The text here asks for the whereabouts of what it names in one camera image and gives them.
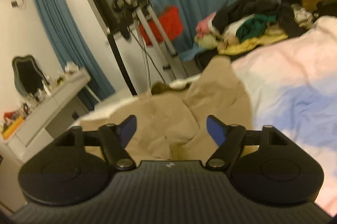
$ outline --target yellow towel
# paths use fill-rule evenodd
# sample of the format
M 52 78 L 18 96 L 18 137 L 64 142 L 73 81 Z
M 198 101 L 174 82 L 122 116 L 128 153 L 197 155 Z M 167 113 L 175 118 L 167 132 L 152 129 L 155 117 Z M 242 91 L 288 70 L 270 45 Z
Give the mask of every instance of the yellow towel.
M 15 131 L 16 129 L 23 123 L 24 119 L 19 116 L 11 126 L 8 127 L 8 129 L 2 134 L 3 139 L 8 139 Z
M 282 34 L 278 36 L 263 35 L 259 38 L 254 37 L 254 38 L 245 40 L 241 44 L 232 45 L 232 46 L 228 46 L 226 49 L 221 49 L 219 50 L 219 54 L 237 55 L 240 53 L 251 51 L 257 45 L 268 45 L 268 44 L 272 44 L 272 43 L 275 43 L 277 41 L 281 41 L 287 38 L 288 38 L 288 35 L 286 34 Z

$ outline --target bed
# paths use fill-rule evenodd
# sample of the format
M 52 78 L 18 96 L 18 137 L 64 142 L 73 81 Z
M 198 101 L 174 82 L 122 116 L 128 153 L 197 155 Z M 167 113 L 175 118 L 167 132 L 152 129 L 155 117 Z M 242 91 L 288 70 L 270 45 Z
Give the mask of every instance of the bed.
M 160 126 L 167 127 L 170 118 L 174 117 L 178 122 L 172 124 L 173 129 L 169 133 L 176 137 L 174 144 L 186 147 L 184 152 L 180 152 L 180 157 L 195 157 L 202 161 L 217 148 L 205 136 L 203 126 L 208 114 L 214 114 L 225 123 L 240 123 L 248 129 L 260 130 L 263 125 L 272 124 L 320 163 L 325 179 L 316 203 L 330 215 L 335 215 L 337 18 L 321 17 L 311 31 L 299 38 L 258 48 L 232 64 L 228 62 L 226 57 L 216 57 L 201 76 L 173 82 L 171 86 L 174 87 L 193 82 L 185 94 L 179 93 L 174 98 L 183 96 L 181 107 L 176 105 L 180 103 L 178 99 L 173 101 L 174 94 L 164 94 L 154 99 L 148 96 L 132 97 L 106 105 L 76 124 L 92 130 L 111 120 L 118 121 L 128 113 L 142 115 L 142 109 L 148 107 L 148 101 L 151 101 L 151 111 L 147 112 L 151 118 L 145 116 L 145 119 L 148 118 L 146 122 L 140 118 L 141 129 L 135 134 L 137 141 L 144 140 L 150 125 L 157 125 L 158 130 L 163 130 Z M 165 103 L 174 104 L 172 107 L 175 110 L 171 111 L 167 105 L 165 111 L 159 111 Z M 187 110 L 184 112 L 185 106 L 193 113 L 192 117 Z M 155 141 L 147 143 L 152 149 L 151 156 L 139 153 L 138 160 L 172 159 L 165 141 L 167 139 L 157 136 Z M 127 147 L 131 156 L 137 144 L 133 143 L 129 150 Z

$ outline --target black plastic part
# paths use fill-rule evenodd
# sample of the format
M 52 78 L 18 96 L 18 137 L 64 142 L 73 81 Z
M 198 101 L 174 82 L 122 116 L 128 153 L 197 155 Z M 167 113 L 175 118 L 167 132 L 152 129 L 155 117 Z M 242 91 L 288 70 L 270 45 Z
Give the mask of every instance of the black plastic part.
M 11 4 L 12 4 L 12 8 L 19 7 L 16 0 L 11 1 Z
M 113 3 L 113 8 L 116 12 L 124 12 L 124 11 L 129 11 L 132 12 L 135 9 L 137 9 L 138 7 L 140 7 L 140 5 L 143 4 L 150 4 L 150 0 L 139 0 L 139 2 L 137 2 L 137 5 L 132 5 L 132 4 L 128 4 L 127 2 L 125 2 L 125 0 L 123 0 L 124 5 L 123 6 L 119 6 L 119 1 L 120 0 L 114 0 Z
M 329 222 L 329 224 L 337 224 L 337 215 Z
M 99 11 L 104 23 L 109 27 L 109 29 L 112 31 L 112 29 L 115 29 L 116 27 L 119 27 L 119 30 L 121 33 L 123 33 L 124 35 L 126 34 L 126 32 L 128 32 L 127 30 L 127 26 L 124 23 L 124 21 L 121 21 L 121 23 L 118 25 L 116 19 L 114 18 L 111 9 L 109 8 L 109 5 L 107 4 L 106 0 L 93 0 L 97 10 Z M 130 92 L 132 95 L 137 95 L 137 92 L 132 84 L 132 81 L 130 79 L 130 76 L 125 68 L 124 62 L 122 60 L 121 54 L 119 53 L 117 44 L 115 42 L 114 36 L 112 33 L 107 35 L 107 39 L 109 41 L 111 50 L 115 56 L 117 65 L 119 70 L 122 73 L 122 76 L 124 78 L 125 83 L 127 84 Z
M 260 145 L 261 132 L 260 131 L 246 131 L 243 146 Z
M 248 142 L 257 144 L 253 136 Z M 314 201 L 323 184 L 321 166 L 276 128 L 264 127 L 259 149 L 239 158 L 230 177 L 252 200 L 295 205 Z
M 337 0 L 322 0 L 317 3 L 317 12 L 319 16 L 337 17 Z
M 239 156 L 245 133 L 246 129 L 243 126 L 229 126 L 225 142 L 209 158 L 206 167 L 211 170 L 226 170 L 229 164 L 232 164 Z M 221 159 L 225 164 L 214 168 L 209 164 L 212 159 Z
M 78 113 L 73 112 L 71 117 L 72 117 L 73 120 L 77 120 L 80 116 L 78 115 Z
M 100 194 L 74 206 L 29 203 L 12 216 L 16 224 L 327 224 L 313 202 L 279 207 L 238 192 L 227 175 L 199 161 L 143 161 L 118 172 Z
M 166 71 L 166 70 L 170 70 L 171 69 L 171 65 L 165 65 L 163 66 L 163 70 Z
M 27 200 L 49 206 L 67 206 L 92 198 L 107 186 L 116 171 L 136 167 L 119 143 L 119 138 L 131 139 L 135 130 L 135 116 L 121 126 L 105 125 L 98 131 L 71 128 L 23 165 L 19 172 L 22 192 Z M 87 153 L 85 146 L 101 147 L 106 161 Z M 121 159 L 129 159 L 132 164 L 118 166 Z

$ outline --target clutter on dresser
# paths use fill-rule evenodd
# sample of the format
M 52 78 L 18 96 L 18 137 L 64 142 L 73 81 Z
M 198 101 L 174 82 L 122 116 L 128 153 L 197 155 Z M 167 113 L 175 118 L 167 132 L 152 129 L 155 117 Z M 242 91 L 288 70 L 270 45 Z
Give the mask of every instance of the clutter on dresser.
M 27 103 L 22 103 L 17 110 L 3 114 L 3 125 L 1 134 L 3 139 L 8 139 L 16 129 L 23 123 L 30 114 L 30 108 Z
M 80 70 L 79 67 L 73 61 L 67 62 L 67 65 L 64 67 L 64 71 L 66 75 L 74 74 L 78 72 L 79 70 Z
M 34 96 L 29 96 L 32 101 L 35 100 L 34 106 L 29 103 L 22 106 L 22 111 L 26 111 L 28 116 L 24 121 L 17 120 L 18 126 L 6 131 L 5 137 L 3 135 L 4 144 L 18 160 L 29 160 L 53 138 L 58 137 L 75 120 L 73 115 L 83 116 L 88 113 L 88 109 L 76 96 L 86 88 L 90 80 L 89 73 L 81 68 L 72 75 L 62 75 L 60 85 L 51 90 L 51 96 L 41 102 L 38 103 Z

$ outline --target white wall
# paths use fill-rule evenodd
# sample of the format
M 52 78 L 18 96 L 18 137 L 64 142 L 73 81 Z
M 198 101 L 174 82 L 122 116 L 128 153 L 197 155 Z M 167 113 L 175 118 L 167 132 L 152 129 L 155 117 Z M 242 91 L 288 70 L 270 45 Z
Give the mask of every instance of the white wall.
M 12 59 L 18 55 L 31 54 L 41 70 L 50 76 L 58 76 L 62 68 L 44 31 L 34 0 L 24 0 L 22 8 L 12 8 L 11 1 L 0 0 L 0 114 L 16 109 L 19 94 L 14 86 Z M 0 165 L 0 200 L 12 210 L 25 202 L 17 174 L 19 163 L 0 137 L 0 154 L 4 157 Z
M 12 59 L 31 54 L 41 70 L 56 77 L 62 68 L 38 16 L 34 0 L 24 0 L 22 8 L 12 8 L 11 1 L 0 0 L 0 114 L 16 109 L 19 94 L 14 86 Z

